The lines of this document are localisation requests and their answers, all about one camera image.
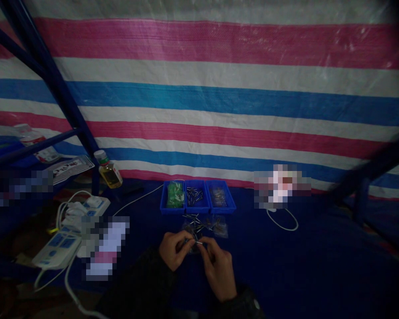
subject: striped tarp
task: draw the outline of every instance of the striped tarp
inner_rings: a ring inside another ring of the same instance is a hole
[[[325,192],[399,136],[388,1],[26,1],[99,146],[124,177],[224,179],[297,164]],[[0,12],[0,27],[14,37]],[[0,47],[0,136],[70,129]],[[77,138],[57,145],[82,154]],[[399,166],[370,195],[399,200]]]

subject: oil bottle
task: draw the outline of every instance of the oil bottle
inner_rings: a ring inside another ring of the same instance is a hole
[[[101,165],[99,167],[99,173],[101,173],[108,186],[110,188],[120,187],[123,184],[123,178],[121,178],[117,165],[109,160],[108,156],[103,150],[96,151],[94,156]]]

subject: yellow liquid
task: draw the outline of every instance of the yellow liquid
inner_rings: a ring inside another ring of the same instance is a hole
[[[103,179],[110,188],[118,188],[123,184],[114,172],[114,163],[99,167],[99,173],[101,173]]]

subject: blue storage bin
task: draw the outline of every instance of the blue storage bin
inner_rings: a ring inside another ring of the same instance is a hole
[[[186,198],[185,183],[183,181],[174,181],[174,182],[182,184],[182,189],[184,191],[184,195],[185,195],[185,198]],[[167,186],[169,184],[170,184],[170,181],[165,181],[164,182],[163,193],[161,195],[161,204],[160,204],[161,214],[163,214],[163,215],[169,215],[169,214],[180,214],[180,215],[183,215],[185,213],[185,209],[186,209],[185,201],[183,202],[183,207],[182,208],[167,208],[167,197],[168,197]]]
[[[205,184],[207,186],[208,198],[210,199],[211,214],[231,214],[236,210],[234,199],[232,198],[231,192],[229,191],[229,188],[227,187],[225,181],[211,180],[211,181],[206,181]],[[212,193],[210,192],[210,188],[213,187],[221,187],[225,192],[225,199],[227,205],[226,207],[213,206]]]
[[[18,140],[10,140],[9,142],[1,142],[1,144],[7,144],[5,147],[0,148],[0,156],[6,155],[8,153],[12,153],[14,151],[19,150],[20,148],[24,148],[25,146],[19,142]],[[34,155],[29,155],[23,159],[20,159],[16,162],[10,164],[11,167],[21,167],[27,168],[34,164],[38,164],[39,160]]]
[[[196,202],[194,206],[188,206],[187,187],[195,187],[199,191],[203,191],[203,199]],[[210,196],[203,180],[193,179],[185,181],[185,206],[187,214],[208,214],[211,208]]]

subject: wire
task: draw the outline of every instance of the wire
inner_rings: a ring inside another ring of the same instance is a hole
[[[58,278],[60,276],[61,273],[63,273],[65,271],[66,267],[64,267],[55,277],[53,277],[52,279],[50,279],[50,281],[47,284],[44,284],[42,287],[37,288],[39,282],[40,282],[40,278],[41,276],[45,273],[45,270],[43,269],[42,271],[40,271],[39,275],[37,276],[37,279],[35,280],[34,283],[34,292],[39,292],[40,290],[42,290],[43,288],[47,287],[48,285],[50,285],[52,283],[52,281],[54,281],[56,278]]]
[[[155,192],[156,190],[159,190],[160,188],[163,187],[163,185],[161,185],[160,187],[157,187],[156,189],[154,189],[153,191],[149,192],[148,194],[145,194],[145,195],[139,197],[138,199],[135,199],[134,201],[132,201],[132,202],[130,202],[130,203],[128,203],[128,204],[125,204],[122,208],[120,208],[119,210],[117,210],[117,212],[116,212],[113,216],[117,215],[119,212],[121,212],[121,211],[122,211],[124,208],[126,208],[128,205],[130,205],[130,204],[132,204],[132,203],[138,201],[138,200],[141,199],[141,198],[144,198],[145,196],[148,196],[149,194],[152,194],[152,193]]]
[[[73,199],[77,194],[80,194],[80,193],[87,193],[87,194],[90,195],[90,197],[93,196],[93,195],[92,195],[91,193],[89,193],[88,191],[78,191],[78,192],[75,192],[67,202],[64,202],[65,204],[62,202],[62,203],[59,205],[58,214],[56,215],[56,227],[57,227],[59,230],[62,228],[62,225],[61,225],[61,222],[62,222],[62,214],[63,214],[65,208],[66,208],[66,207],[68,206],[68,204],[72,201],[72,199]]]
[[[294,221],[296,222],[296,227],[294,227],[294,228],[292,228],[292,229],[288,229],[288,228],[282,227],[280,224],[278,224],[276,221],[274,221],[274,219],[269,215],[269,210],[268,210],[268,209],[266,210],[266,212],[267,212],[267,215],[269,216],[269,218],[272,219],[272,221],[273,221],[276,225],[278,225],[279,227],[281,227],[283,230],[288,230],[288,231],[295,231],[295,230],[297,230],[297,228],[298,228],[298,221],[297,221],[297,219],[294,217],[293,214],[291,214],[291,212],[290,212],[288,209],[285,208],[285,210],[286,210],[287,212],[289,212],[289,214],[294,218]]]
[[[68,264],[68,268],[66,269],[65,280],[64,280],[66,290],[68,291],[68,293],[70,294],[72,300],[75,302],[75,304],[77,305],[79,311],[80,311],[82,314],[84,314],[84,315],[86,315],[86,316],[93,316],[93,317],[96,317],[96,318],[99,318],[99,319],[109,319],[108,317],[106,317],[105,315],[101,314],[101,313],[98,312],[98,311],[86,310],[86,309],[83,307],[83,305],[81,304],[80,300],[78,300],[77,296],[76,296],[76,295],[74,294],[74,292],[72,291],[72,289],[71,289],[71,287],[70,287],[70,284],[69,284],[69,282],[68,282],[68,275],[70,274],[71,266],[72,266],[72,263],[74,262],[74,259],[75,259],[75,256],[76,256],[76,255],[77,255],[77,254],[74,254],[74,256],[72,257],[70,263]]]

